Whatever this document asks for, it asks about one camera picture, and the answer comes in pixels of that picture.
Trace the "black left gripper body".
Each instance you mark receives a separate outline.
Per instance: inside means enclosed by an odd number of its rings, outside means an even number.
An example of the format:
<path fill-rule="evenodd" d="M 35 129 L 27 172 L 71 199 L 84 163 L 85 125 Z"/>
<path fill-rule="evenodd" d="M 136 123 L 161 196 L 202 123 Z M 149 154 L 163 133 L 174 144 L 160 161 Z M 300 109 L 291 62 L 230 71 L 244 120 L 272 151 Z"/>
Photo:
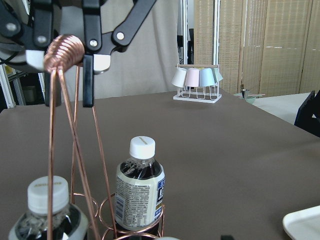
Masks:
<path fill-rule="evenodd" d="M 86 50 L 126 50 L 140 28 L 140 1 L 123 22 L 113 31 L 102 33 L 101 6 L 104 0 L 72 1 L 82 9 L 83 34 Z M 54 6 L 67 7 L 65 0 L 32 0 L 31 16 L 27 23 L 19 19 L 14 8 L 4 0 L 0 2 L 0 46 L 5 50 L 45 50 L 58 35 L 54 31 Z"/>

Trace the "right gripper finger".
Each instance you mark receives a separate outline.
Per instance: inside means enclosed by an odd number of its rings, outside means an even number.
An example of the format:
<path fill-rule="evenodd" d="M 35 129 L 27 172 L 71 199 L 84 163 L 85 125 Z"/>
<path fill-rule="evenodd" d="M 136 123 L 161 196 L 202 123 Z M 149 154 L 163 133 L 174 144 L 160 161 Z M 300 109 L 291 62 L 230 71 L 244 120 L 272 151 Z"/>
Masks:
<path fill-rule="evenodd" d="M 232 235 L 221 235 L 221 240 L 234 240 L 234 237 Z"/>
<path fill-rule="evenodd" d="M 104 0 L 83 0 L 85 54 L 83 57 L 82 104 L 94 106 L 94 75 L 106 72 L 114 51 L 125 52 L 156 3 L 135 0 L 128 15 L 113 31 L 102 33 L 101 5 Z"/>
<path fill-rule="evenodd" d="M 61 20 L 59 4 L 32 4 L 30 13 L 32 24 L 23 23 L 9 4 L 0 6 L 0 36 L 10 43 L 0 42 L 0 46 L 12 52 L 1 64 L 24 65 L 44 72 L 44 54 L 54 39 L 54 20 Z"/>

